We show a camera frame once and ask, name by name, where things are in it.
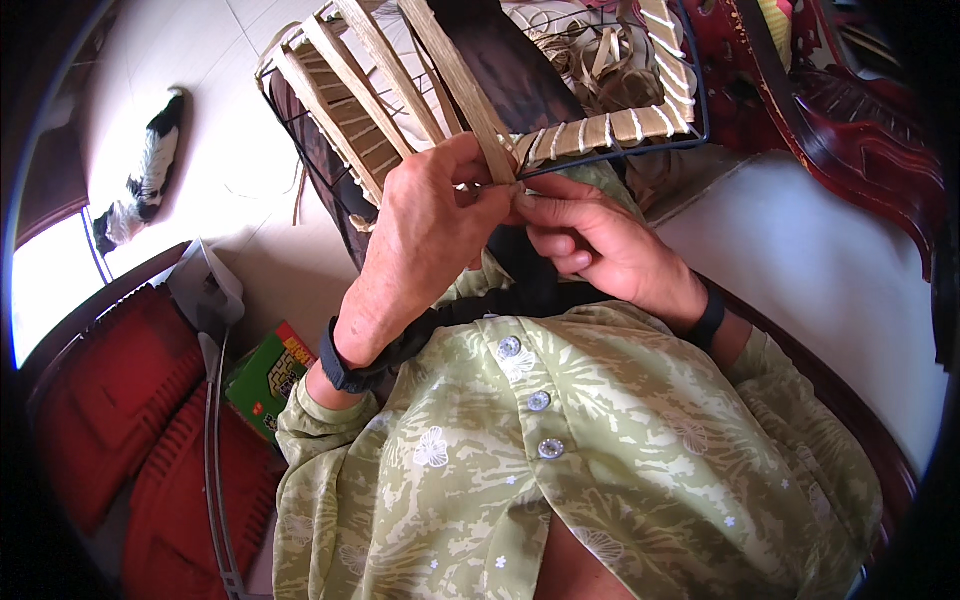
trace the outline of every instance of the black wristband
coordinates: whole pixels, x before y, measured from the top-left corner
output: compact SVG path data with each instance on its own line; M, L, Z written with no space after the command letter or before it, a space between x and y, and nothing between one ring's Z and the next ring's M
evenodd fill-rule
M707 354L713 346L713 336L727 315L727 307L724 305L723 297L716 288L707 288L707 310L703 317L693 326L692 329L683 337L690 344L703 350Z
M324 367L324 374L338 392L349 394L363 394L376 388L387 376L388 365L370 365L365 369L348 369L344 359L333 345L333 328L337 318L330 319L330 324L320 340L320 364Z

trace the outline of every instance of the blouse button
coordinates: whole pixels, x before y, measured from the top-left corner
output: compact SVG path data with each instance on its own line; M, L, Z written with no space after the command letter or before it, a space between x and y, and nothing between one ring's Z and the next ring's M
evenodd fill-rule
M527 406L535 413L540 412L549 405L550 394L543 390L540 390L539 392L533 392L530 394L530 397L527 398Z
M503 338L498 350L503 358L513 358L520 354L520 341L514 336Z
M564 453L564 443L560 440L547 438L546 440L540 442L538 451L540 452L541 458L545 458L549 461L559 457Z

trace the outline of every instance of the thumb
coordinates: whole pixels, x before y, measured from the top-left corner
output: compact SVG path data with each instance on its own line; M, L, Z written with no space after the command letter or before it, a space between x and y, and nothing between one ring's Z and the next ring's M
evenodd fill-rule
M467 218L481 228L492 230L510 214L511 202L519 190L518 183L482 188L477 201L464 208Z
M603 219L603 207L595 203L558 200L524 194L516 199L516 210L532 225L544 228L574 228L581 233Z

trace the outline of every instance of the right hand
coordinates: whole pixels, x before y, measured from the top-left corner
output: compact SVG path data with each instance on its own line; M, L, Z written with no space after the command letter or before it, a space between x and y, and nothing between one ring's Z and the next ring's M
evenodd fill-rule
M516 200L537 253L684 335L707 308L707 288L675 252L592 185L556 174L525 181L541 196Z

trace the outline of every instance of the left hand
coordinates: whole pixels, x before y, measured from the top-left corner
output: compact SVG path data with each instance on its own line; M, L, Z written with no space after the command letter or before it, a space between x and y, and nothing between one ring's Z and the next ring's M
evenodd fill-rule
M351 368L369 365L478 262L521 186L479 188L475 198L455 186L490 182L471 132L407 158L387 176L363 272L347 291L334 332Z

